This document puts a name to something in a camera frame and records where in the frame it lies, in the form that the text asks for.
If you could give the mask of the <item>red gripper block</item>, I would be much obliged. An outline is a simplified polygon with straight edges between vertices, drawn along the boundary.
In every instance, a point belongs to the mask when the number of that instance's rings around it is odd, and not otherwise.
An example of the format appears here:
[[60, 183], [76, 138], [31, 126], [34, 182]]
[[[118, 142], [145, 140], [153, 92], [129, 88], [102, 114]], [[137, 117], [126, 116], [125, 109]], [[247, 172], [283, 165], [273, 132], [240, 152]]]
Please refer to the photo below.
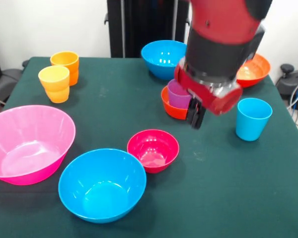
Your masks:
[[193, 97], [188, 106], [187, 121], [194, 129], [199, 129], [206, 109], [217, 116], [229, 112], [239, 101], [242, 88], [235, 80], [220, 86], [208, 85], [192, 77], [185, 66], [182, 58], [176, 66], [174, 78]]

